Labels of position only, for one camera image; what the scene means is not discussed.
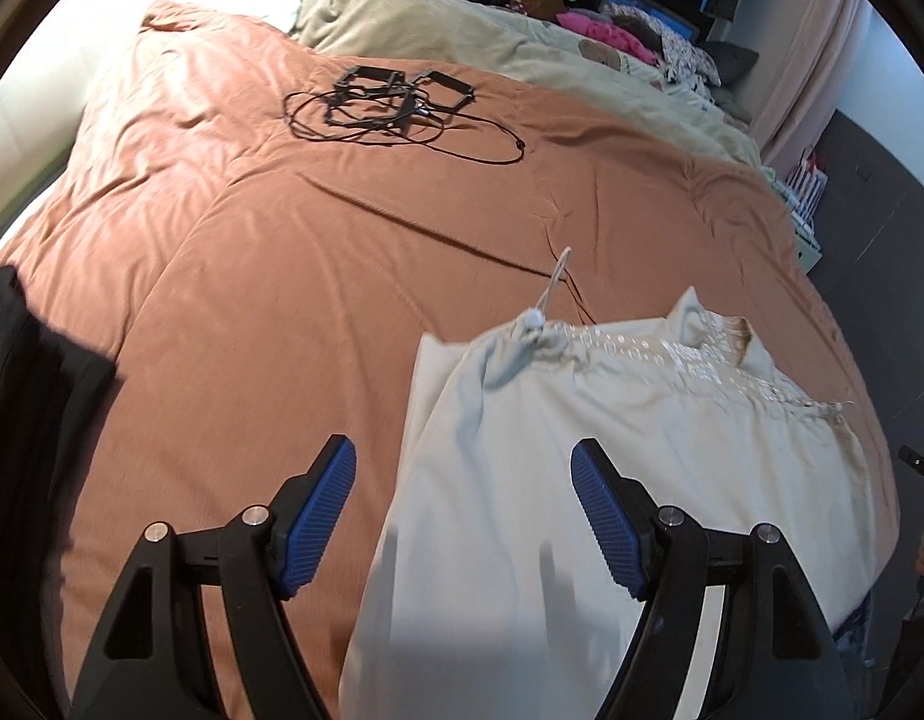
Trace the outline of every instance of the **orange blanket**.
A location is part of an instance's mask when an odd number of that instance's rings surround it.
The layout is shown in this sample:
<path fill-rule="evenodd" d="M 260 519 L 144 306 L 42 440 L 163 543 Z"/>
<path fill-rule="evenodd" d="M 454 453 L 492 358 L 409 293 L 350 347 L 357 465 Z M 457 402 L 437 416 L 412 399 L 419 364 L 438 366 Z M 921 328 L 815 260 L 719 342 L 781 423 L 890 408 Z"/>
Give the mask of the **orange blanket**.
<path fill-rule="evenodd" d="M 419 338 L 468 341 L 515 317 L 566 245 L 554 319 L 664 316 L 695 285 L 711 310 L 748 317 L 813 398 L 853 402 L 884 565 L 898 520 L 886 442 L 761 175 L 692 158 L 568 95 L 459 67 L 442 69 L 475 85 L 470 111 L 526 141 L 523 162 L 293 139 L 283 96 L 328 89 L 353 64 L 254 20 L 155 4 L 96 90 L 56 194 L 0 254 L 35 312 L 118 358 L 46 585 L 70 689 L 148 523 L 221 525 L 345 433 L 359 454 L 353 495 L 315 582 L 286 608 L 335 711 Z M 511 149 L 468 122 L 441 145 Z M 248 717 L 220 598 L 206 595 L 225 702 Z"/>

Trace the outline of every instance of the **blue gripper pad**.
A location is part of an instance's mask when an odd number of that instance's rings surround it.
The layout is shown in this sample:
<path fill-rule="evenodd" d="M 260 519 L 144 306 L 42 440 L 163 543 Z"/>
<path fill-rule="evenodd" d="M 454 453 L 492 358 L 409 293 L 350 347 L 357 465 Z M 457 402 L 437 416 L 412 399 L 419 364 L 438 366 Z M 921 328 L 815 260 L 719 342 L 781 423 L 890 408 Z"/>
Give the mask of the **blue gripper pad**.
<path fill-rule="evenodd" d="M 638 535 L 582 443 L 572 450 L 569 467 L 575 494 L 589 519 L 612 578 L 633 598 L 643 597 L 648 582 L 641 567 Z"/>
<path fill-rule="evenodd" d="M 286 534 L 286 555 L 278 575 L 284 597 L 291 598 L 315 577 L 315 569 L 326 552 L 329 537 L 354 483 L 355 445 L 344 439 L 329 458 L 315 489 Z"/>

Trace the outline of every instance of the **black cord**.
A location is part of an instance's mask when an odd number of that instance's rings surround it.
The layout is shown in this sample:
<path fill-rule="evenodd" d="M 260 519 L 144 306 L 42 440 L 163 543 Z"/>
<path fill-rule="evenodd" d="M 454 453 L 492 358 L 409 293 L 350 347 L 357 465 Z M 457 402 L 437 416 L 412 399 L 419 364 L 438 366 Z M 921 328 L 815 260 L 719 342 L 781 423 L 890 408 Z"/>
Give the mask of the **black cord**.
<path fill-rule="evenodd" d="M 308 99 L 293 106 L 292 101 L 302 95 L 307 95 Z M 301 122 L 299 115 L 302 111 L 317 101 L 321 101 L 325 105 L 323 122 L 327 127 L 339 127 L 348 131 L 334 135 L 321 132 L 311 125 Z M 377 103 L 384 108 L 394 110 L 395 113 L 387 116 L 358 116 L 349 110 L 354 103 Z M 299 140 L 311 141 L 312 143 L 361 143 L 363 146 L 404 146 L 411 143 L 411 145 L 415 146 L 425 146 L 441 154 L 458 157 L 469 162 L 477 162 L 480 165 L 515 165 L 516 162 L 521 162 L 526 156 L 526 142 L 504 124 L 459 111 L 448 114 L 448 117 L 455 116 L 460 119 L 468 119 L 470 122 L 492 124 L 500 132 L 512 138 L 516 148 L 518 148 L 518 156 L 504 160 L 482 159 L 470 154 L 462 154 L 457 151 L 450 151 L 447 148 L 433 146 L 432 143 L 446 133 L 449 124 L 446 119 L 432 111 L 431 105 L 427 91 L 414 82 L 377 87 L 348 84 L 342 88 L 336 86 L 329 92 L 316 94 L 311 92 L 289 93 L 283 98 L 283 120 L 293 137 Z M 348 122 L 336 119 L 334 117 L 336 113 L 348 119 Z M 428 124 L 434 128 L 435 132 L 430 137 L 411 137 L 408 132 L 413 124 Z M 367 135 L 380 135 L 392 140 L 388 142 L 363 140 Z"/>

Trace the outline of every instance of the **curtain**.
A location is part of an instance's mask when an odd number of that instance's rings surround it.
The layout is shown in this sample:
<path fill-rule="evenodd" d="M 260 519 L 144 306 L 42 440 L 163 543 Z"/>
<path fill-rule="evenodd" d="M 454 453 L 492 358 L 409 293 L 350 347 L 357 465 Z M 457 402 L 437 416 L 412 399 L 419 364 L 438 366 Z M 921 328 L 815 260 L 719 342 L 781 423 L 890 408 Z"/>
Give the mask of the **curtain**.
<path fill-rule="evenodd" d="M 867 0 L 809 0 L 772 92 L 749 127 L 763 162 L 785 176 L 835 113 L 868 32 Z"/>

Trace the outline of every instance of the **drawstring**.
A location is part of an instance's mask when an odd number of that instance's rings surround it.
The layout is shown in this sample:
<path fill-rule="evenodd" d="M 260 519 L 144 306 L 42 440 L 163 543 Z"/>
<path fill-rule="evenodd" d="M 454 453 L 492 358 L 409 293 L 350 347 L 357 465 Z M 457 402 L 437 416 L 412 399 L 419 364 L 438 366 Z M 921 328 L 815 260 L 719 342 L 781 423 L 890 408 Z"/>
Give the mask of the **drawstring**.
<path fill-rule="evenodd" d="M 523 314 L 523 322 L 528 330 L 541 330 L 545 326 L 545 311 L 548 308 L 548 300 L 552 297 L 552 290 L 559 283 L 562 274 L 566 271 L 566 265 L 569 264 L 569 257 L 572 256 L 570 247 L 559 255 L 559 261 L 555 264 L 552 276 L 548 279 L 548 286 L 542 296 L 536 301 L 535 305 Z"/>
<path fill-rule="evenodd" d="M 535 308 L 542 312 L 543 317 L 545 317 L 545 310 L 548 308 L 548 300 L 552 297 L 552 290 L 555 289 L 555 285 L 559 283 L 559 279 L 562 278 L 562 274 L 566 271 L 566 266 L 569 264 L 569 258 L 571 258 L 571 256 L 571 247 L 565 247 L 562 254 L 559 255 L 559 261 L 555 264 L 552 276 L 548 279 L 548 286 L 545 287 L 545 292 L 542 293 L 542 296 L 535 304 Z"/>

